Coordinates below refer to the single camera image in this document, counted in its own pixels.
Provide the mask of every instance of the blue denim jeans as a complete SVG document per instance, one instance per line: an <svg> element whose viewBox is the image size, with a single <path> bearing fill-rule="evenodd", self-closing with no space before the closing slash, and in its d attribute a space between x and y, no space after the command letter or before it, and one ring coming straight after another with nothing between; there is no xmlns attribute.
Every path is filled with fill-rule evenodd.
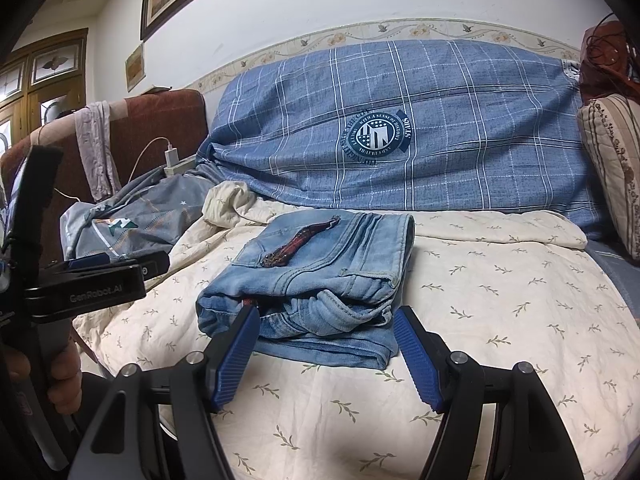
<svg viewBox="0 0 640 480"><path fill-rule="evenodd" d="M407 214L281 215L202 291L198 325L209 336L222 332L251 300L260 309L257 351L384 369L398 352L392 314L413 243Z"/></svg>

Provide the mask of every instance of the silver bolt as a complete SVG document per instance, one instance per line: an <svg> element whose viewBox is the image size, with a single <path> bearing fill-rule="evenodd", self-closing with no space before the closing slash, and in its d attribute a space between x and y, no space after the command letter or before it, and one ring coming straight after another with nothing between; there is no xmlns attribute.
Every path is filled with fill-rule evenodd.
<svg viewBox="0 0 640 480"><path fill-rule="evenodd" d="M202 361L204 359L204 354L202 352L197 352L197 351L191 352L191 353L187 354L186 359L187 359L187 362L190 365L194 365L194 364L197 364L197 363L199 363L200 361Z"/></svg>
<svg viewBox="0 0 640 480"><path fill-rule="evenodd" d="M451 360L457 365L463 365L464 363L469 361L469 356L464 352L456 350L455 352L451 352Z"/></svg>
<svg viewBox="0 0 640 480"><path fill-rule="evenodd" d="M122 367L122 370L120 370L120 373L123 374L125 377L129 377L129 376L132 376L134 373L136 373L137 370L138 370L138 367L135 364L129 363L128 365L124 365Z"/></svg>
<svg viewBox="0 0 640 480"><path fill-rule="evenodd" d="M523 374L530 374L533 372L533 366L531 366L531 363L527 363L526 361L520 361L518 363L518 370Z"/></svg>

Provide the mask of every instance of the striped pillow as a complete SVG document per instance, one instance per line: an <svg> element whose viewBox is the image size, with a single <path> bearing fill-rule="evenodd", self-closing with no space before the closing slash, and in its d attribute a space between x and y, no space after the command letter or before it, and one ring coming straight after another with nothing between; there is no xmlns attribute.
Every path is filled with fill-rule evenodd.
<svg viewBox="0 0 640 480"><path fill-rule="evenodd" d="M578 127L618 234L640 260L640 105L618 94L593 99L578 111Z"/></svg>

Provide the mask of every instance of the floral wallpaper border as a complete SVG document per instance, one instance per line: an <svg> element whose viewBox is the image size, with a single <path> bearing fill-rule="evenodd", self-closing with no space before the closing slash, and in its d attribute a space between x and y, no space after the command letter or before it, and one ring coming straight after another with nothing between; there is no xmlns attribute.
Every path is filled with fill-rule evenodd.
<svg viewBox="0 0 640 480"><path fill-rule="evenodd" d="M495 23L449 18L386 20L329 28L268 46L208 73L188 85L187 88L206 94L226 86L233 78L246 70L279 59L345 44L410 39L454 39L504 43L559 59L576 61L580 59L580 51L566 43Z"/></svg>

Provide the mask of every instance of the finger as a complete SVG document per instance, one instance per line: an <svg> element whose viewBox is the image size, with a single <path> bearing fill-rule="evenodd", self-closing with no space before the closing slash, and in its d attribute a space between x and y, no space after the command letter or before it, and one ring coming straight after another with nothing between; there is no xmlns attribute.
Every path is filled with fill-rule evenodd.
<svg viewBox="0 0 640 480"><path fill-rule="evenodd" d="M9 371L9 377L14 383L25 380L31 372L31 364L27 356L22 352L18 352L10 346L2 346L6 368Z"/></svg>
<svg viewBox="0 0 640 480"><path fill-rule="evenodd" d="M66 348L58 354L51 363L51 376L63 381L74 377L80 370L80 354L73 341L69 341Z"/></svg>
<svg viewBox="0 0 640 480"><path fill-rule="evenodd" d="M54 404L62 405L72 402L82 387L82 373L78 372L70 379L59 381L50 387L47 395Z"/></svg>
<svg viewBox="0 0 640 480"><path fill-rule="evenodd" d="M73 415L80 409L80 404L82 403L82 390L78 392L76 397L66 404L56 404L56 411L60 415Z"/></svg>

